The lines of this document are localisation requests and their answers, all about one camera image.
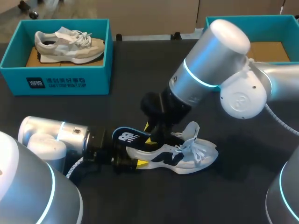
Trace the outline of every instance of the sneaker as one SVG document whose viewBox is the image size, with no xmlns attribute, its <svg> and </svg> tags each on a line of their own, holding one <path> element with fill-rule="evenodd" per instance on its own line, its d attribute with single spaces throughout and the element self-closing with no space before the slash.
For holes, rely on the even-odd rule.
<svg viewBox="0 0 299 224">
<path fill-rule="evenodd" d="M 132 147 L 126 147 L 132 159 L 148 161 L 139 169 L 154 169 L 165 167 L 178 174 L 189 174 L 210 166 L 218 156 L 216 145 L 203 139 L 198 139 L 199 125 L 191 122 L 182 133 L 173 133 L 184 140 L 180 146 L 164 144 L 153 152 L 145 152 Z"/>
<path fill-rule="evenodd" d="M 91 34 L 61 27 L 53 34 L 37 31 L 36 50 L 42 63 L 69 61 L 75 64 L 90 62 L 101 56 L 105 42 L 90 37 Z"/>
</svg>

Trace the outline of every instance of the shoe insole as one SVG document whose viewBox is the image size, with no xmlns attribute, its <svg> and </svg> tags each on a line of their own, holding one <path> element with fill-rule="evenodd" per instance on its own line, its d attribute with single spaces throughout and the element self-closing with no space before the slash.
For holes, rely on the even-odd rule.
<svg viewBox="0 0 299 224">
<path fill-rule="evenodd" d="M 119 127 L 116 128 L 112 134 L 114 142 L 119 143 L 125 147 L 131 147 L 145 152 L 152 152 L 160 147 L 164 143 L 147 144 L 150 134 L 138 131 L 131 127 Z"/>
<path fill-rule="evenodd" d="M 56 41 L 44 41 L 43 42 L 44 45 L 53 45 L 54 43 L 56 43 Z"/>
</svg>

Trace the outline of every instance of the silver robot arm segment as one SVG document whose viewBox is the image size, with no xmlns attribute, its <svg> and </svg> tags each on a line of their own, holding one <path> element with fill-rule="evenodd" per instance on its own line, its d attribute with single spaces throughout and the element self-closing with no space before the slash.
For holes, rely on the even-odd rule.
<svg viewBox="0 0 299 224">
<path fill-rule="evenodd" d="M 247 36 L 234 24 L 216 20 L 204 32 L 169 82 L 172 93 L 190 106 L 246 63 Z"/>
<path fill-rule="evenodd" d="M 248 60 L 248 37 L 234 24 L 215 20 L 172 76 L 169 87 L 182 103 L 195 107 L 214 88 L 231 116 L 249 119 L 266 103 L 299 98 L 299 65 Z"/>
</svg>

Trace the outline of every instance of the new balance logo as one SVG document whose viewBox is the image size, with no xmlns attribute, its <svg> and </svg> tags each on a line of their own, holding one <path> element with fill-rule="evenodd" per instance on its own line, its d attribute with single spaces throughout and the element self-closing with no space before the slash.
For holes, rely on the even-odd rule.
<svg viewBox="0 0 299 224">
<path fill-rule="evenodd" d="M 129 132 L 124 132 L 120 137 L 118 137 L 119 140 L 132 142 L 133 140 L 137 139 L 139 135 L 134 135 Z"/>
<path fill-rule="evenodd" d="M 152 162 L 162 162 L 171 166 L 176 166 L 182 159 L 184 155 L 179 153 L 173 157 L 173 153 L 163 152 L 156 158 L 152 159 Z"/>
</svg>

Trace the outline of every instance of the wall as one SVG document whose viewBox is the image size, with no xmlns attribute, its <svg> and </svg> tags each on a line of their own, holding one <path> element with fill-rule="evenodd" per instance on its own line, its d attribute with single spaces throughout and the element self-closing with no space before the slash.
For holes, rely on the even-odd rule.
<svg viewBox="0 0 299 224">
<path fill-rule="evenodd" d="M 206 16 L 279 14 L 283 2 L 284 0 L 200 0 L 197 27 L 204 27 Z"/>
<path fill-rule="evenodd" d="M 286 0 L 282 14 L 299 15 L 299 0 Z"/>
<path fill-rule="evenodd" d="M 113 35 L 193 33 L 198 5 L 199 0 L 65 0 L 54 18 L 109 18 Z"/>
</svg>

